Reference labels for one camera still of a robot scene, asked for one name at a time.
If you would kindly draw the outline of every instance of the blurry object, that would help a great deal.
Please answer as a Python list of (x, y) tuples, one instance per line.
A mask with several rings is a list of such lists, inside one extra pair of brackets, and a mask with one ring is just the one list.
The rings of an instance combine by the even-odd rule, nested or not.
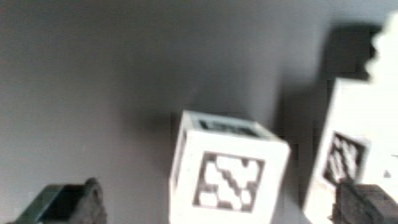
[(398, 204), (376, 185), (337, 185), (333, 224), (398, 224)]
[[(333, 85), (303, 204), (305, 216), (315, 224), (330, 224), (326, 217), (331, 215), (335, 184), (340, 179), (347, 178), (355, 184), (378, 184), (392, 200), (398, 200), (395, 38), (398, 12), (388, 15), (381, 32), (372, 38), (376, 54), (365, 63), (369, 82), (337, 79)], [(355, 150), (342, 145), (340, 150), (335, 149), (331, 144), (342, 144), (339, 141), (333, 143), (335, 133), (342, 134), (342, 141), (353, 145)]]
[(104, 224), (102, 191), (93, 178), (83, 185), (47, 185), (12, 224)]
[(170, 172), (170, 224), (267, 223), (289, 148), (246, 120), (182, 112)]

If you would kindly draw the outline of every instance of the cube face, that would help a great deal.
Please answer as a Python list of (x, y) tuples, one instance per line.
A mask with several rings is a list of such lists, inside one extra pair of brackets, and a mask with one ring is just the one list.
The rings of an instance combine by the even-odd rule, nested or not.
[(170, 223), (266, 223), (289, 148), (251, 121), (184, 112), (170, 174)]
[(193, 205), (251, 212), (264, 161), (204, 152)]

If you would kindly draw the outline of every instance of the gray surface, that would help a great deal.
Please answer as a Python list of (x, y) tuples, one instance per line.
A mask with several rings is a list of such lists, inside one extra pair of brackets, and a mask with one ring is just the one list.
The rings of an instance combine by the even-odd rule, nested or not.
[(109, 223), (166, 223), (173, 124), (189, 109), (257, 120), (289, 140), (273, 223), (307, 223), (298, 191), (321, 129), (310, 115), (324, 105), (299, 99), (330, 29), (378, 24), (395, 6), (379, 0), (0, 1), (0, 222), (49, 182), (95, 176)]

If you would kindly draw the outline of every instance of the black square pattern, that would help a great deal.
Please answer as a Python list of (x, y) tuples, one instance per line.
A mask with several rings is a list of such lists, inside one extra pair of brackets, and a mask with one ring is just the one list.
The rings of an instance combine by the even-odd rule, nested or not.
[(340, 179), (356, 181), (362, 171), (365, 146), (339, 133), (333, 133), (323, 177), (335, 186)]
[(193, 206), (251, 212), (264, 161), (204, 153)]
[(204, 130), (230, 133), (235, 135), (244, 135), (248, 137), (259, 137), (257, 133), (248, 127), (234, 126), (218, 121), (198, 120), (198, 124)]

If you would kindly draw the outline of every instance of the white cube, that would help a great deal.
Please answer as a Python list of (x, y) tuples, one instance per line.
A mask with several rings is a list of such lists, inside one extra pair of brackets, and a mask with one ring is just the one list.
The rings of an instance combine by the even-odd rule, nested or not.
[(289, 147), (246, 120), (182, 112), (170, 224), (269, 223)]

